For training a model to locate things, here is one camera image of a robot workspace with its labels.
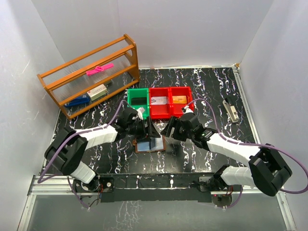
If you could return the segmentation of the brown leather card holder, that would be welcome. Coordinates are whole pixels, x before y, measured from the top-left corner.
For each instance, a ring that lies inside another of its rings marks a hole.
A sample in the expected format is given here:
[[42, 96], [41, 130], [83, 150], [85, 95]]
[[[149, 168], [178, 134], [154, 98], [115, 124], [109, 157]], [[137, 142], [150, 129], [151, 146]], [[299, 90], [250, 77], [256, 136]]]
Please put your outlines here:
[[151, 138], [150, 141], [137, 141], [134, 140], [135, 152], [137, 153], [150, 153], [166, 150], [166, 142], [164, 137]]

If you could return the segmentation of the gold card with magnetic stripe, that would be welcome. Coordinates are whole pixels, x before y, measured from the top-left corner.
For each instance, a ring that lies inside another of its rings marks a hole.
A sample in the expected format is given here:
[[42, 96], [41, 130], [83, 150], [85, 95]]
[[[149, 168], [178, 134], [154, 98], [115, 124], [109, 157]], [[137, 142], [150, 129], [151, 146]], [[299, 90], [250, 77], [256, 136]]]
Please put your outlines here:
[[187, 97], [185, 95], [175, 95], [172, 96], [172, 101], [174, 104], [186, 104]]

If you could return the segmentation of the grey VIP card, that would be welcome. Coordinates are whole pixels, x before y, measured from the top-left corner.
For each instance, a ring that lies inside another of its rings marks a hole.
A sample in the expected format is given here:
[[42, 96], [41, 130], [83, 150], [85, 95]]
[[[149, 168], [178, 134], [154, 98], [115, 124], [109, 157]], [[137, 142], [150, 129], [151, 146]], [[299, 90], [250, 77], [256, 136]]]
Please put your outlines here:
[[130, 104], [131, 105], [147, 105], [147, 98], [146, 97], [131, 98]]

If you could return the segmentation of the dark card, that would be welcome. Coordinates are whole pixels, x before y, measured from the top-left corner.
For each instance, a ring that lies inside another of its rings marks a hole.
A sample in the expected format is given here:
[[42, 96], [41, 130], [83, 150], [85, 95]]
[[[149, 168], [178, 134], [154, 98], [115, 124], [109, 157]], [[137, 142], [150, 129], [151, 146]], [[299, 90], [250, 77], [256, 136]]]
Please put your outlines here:
[[149, 141], [149, 149], [153, 150], [155, 146], [156, 146], [156, 138], [151, 138]]

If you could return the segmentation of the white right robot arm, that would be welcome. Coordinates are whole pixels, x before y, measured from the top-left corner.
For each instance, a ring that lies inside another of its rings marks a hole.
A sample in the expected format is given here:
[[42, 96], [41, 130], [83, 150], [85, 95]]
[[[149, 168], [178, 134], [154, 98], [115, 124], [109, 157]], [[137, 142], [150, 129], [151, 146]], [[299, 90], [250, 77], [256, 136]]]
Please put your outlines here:
[[242, 185], [275, 196], [292, 175], [287, 163], [273, 147], [258, 147], [226, 138], [215, 129], [203, 127], [194, 113], [171, 117], [161, 135], [179, 141], [190, 139], [201, 149], [222, 154], [244, 165], [223, 165], [210, 179], [199, 180], [202, 191], [225, 191], [233, 185]]

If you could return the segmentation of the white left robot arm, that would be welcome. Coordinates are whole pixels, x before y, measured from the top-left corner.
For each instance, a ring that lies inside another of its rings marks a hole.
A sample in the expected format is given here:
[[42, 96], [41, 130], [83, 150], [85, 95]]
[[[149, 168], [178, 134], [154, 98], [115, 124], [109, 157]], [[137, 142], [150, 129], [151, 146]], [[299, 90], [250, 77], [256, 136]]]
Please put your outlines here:
[[82, 162], [86, 150], [105, 143], [117, 142], [126, 136], [137, 141], [150, 141], [159, 138], [150, 117], [144, 119], [134, 108], [125, 108], [118, 116], [102, 126], [74, 130], [64, 128], [46, 150], [44, 157], [64, 176], [80, 181], [89, 192], [99, 188], [98, 174]]

